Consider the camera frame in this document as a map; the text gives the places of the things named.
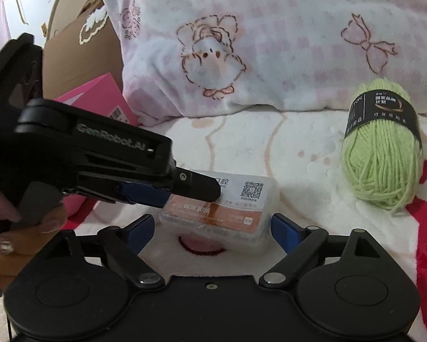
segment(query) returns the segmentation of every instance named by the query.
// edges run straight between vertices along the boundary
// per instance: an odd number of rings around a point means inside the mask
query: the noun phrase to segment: cartoon character print
[[[132,37],[137,37],[140,31],[140,7],[133,1],[131,9],[127,7],[120,15],[122,27],[125,28],[125,38],[130,40]]]
[[[239,56],[234,55],[232,43],[238,30],[232,15],[210,15],[177,30],[182,43],[182,69],[187,80],[202,88],[203,95],[220,100],[232,94],[232,86],[247,70]]]
[[[342,30],[340,35],[350,44],[359,45],[365,50],[368,67],[375,73],[380,74],[386,66],[389,55],[397,55],[395,43],[387,41],[371,41],[371,33],[361,15],[352,14],[353,19],[349,21],[348,27]]]

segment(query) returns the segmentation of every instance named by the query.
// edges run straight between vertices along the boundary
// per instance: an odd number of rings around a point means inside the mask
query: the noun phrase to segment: bow print
[[[371,33],[361,15],[352,14],[348,27],[340,35],[346,42],[359,45],[365,50],[369,68],[376,74],[381,73],[387,64],[388,55],[397,55],[395,44],[386,41],[372,42]]]

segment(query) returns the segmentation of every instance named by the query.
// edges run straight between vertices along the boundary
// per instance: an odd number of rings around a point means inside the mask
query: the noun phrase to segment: black yarn label
[[[413,106],[389,90],[372,90],[359,95],[351,104],[345,138],[352,130],[375,119],[388,119],[405,126],[421,142],[418,115]]]

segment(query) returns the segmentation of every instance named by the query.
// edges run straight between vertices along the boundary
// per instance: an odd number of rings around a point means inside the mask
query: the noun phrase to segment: screw
[[[263,279],[267,284],[281,284],[286,280],[286,276],[281,273],[267,273]]]
[[[144,273],[139,276],[139,282],[144,285],[156,284],[160,279],[161,277],[156,273]]]

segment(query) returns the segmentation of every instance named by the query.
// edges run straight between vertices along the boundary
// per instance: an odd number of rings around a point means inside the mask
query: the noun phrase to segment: yarn skein
[[[395,92],[410,102],[399,84],[385,78],[361,84],[354,99],[377,89]],[[342,145],[341,165],[354,194],[391,214],[412,202],[423,162],[416,137],[405,126],[390,120],[377,119],[359,126]]]

